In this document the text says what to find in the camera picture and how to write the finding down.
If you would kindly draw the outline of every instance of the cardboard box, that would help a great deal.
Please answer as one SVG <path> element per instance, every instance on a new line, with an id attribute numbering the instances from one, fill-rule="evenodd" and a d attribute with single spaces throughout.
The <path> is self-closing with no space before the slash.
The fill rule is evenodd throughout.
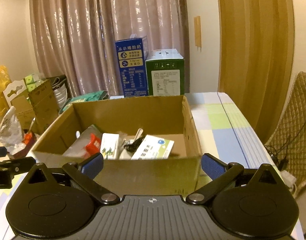
<path id="1" fill-rule="evenodd" d="M 147 36 L 116 41 L 118 67 L 125 97 L 147 96 L 145 60 L 149 54 Z"/>
<path id="2" fill-rule="evenodd" d="M 202 156 L 192 113 L 185 96 L 133 97 L 75 103 L 61 114 L 32 148 L 40 162 L 61 167 L 81 158 L 62 154 L 75 132 L 91 124 L 102 132 L 144 133 L 174 141 L 168 159 L 104 160 L 94 179 L 119 196 L 187 194 L 195 190 Z"/>
<path id="3" fill-rule="evenodd" d="M 25 90 L 11 104 L 16 108 L 15 113 L 22 129 L 29 129 L 33 118 L 36 118 L 32 130 L 37 134 L 42 134 L 59 115 L 59 107 L 49 80 L 31 92 Z"/>
<path id="4" fill-rule="evenodd" d="M 176 49 L 153 50 L 145 64 L 150 96 L 184 94 L 184 58 Z"/>

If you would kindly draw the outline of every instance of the quilted blanket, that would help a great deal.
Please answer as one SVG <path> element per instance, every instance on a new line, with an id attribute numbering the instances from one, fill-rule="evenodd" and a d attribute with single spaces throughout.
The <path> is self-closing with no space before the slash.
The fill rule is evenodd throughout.
<path id="1" fill-rule="evenodd" d="M 283 117 L 266 145 L 275 147 L 277 152 L 282 149 L 279 160 L 287 154 L 286 170 L 297 178 L 299 192 L 306 185 L 306 72 L 296 76 Z"/>

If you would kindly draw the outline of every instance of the green packaging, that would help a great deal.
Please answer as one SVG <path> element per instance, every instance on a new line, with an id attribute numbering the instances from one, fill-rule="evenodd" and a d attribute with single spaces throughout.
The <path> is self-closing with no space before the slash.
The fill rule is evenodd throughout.
<path id="1" fill-rule="evenodd" d="M 77 97 L 74 97 L 74 98 L 69 98 L 65 102 L 64 106 L 62 106 L 62 108 L 60 109 L 59 114 L 62 114 L 73 103 L 98 101 L 98 100 L 104 100 L 104 99 L 107 99 L 107 98 L 109 98 L 109 95 L 108 95 L 108 92 L 105 91 L 105 90 L 97 91 L 97 92 L 93 92 L 93 93 L 89 93 L 89 94 L 85 94 L 85 95 L 81 95 L 81 96 L 77 96 Z"/>
<path id="2" fill-rule="evenodd" d="M 145 65 L 150 96 L 184 94 L 184 58 L 176 49 L 151 51 Z"/>

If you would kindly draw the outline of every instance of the green cardboard box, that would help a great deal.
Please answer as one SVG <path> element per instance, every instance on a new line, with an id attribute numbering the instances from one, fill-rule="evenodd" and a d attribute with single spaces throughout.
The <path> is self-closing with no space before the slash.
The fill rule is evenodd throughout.
<path id="1" fill-rule="evenodd" d="M 184 58 L 176 49 L 151 51 L 145 65 L 149 96 L 184 94 Z"/>

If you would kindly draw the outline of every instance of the open cardboard box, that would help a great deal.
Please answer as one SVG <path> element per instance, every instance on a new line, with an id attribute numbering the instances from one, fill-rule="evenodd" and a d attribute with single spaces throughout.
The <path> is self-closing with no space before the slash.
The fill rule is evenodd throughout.
<path id="1" fill-rule="evenodd" d="M 28 130 L 33 118 L 36 118 L 32 130 L 37 134 L 42 134 L 59 115 L 50 80 L 44 81 L 31 92 L 23 91 L 12 99 L 11 104 L 16 109 L 15 114 L 22 129 Z"/>
<path id="2" fill-rule="evenodd" d="M 145 134 L 174 140 L 168 159 L 104 160 L 94 179 L 123 195 L 174 195 L 195 190 L 202 156 L 197 130 L 185 96 L 133 97 L 75 103 L 61 114 L 32 147 L 40 162 L 61 167 L 82 158 L 62 154 L 76 139 L 76 131 L 95 124 L 102 132 Z"/>

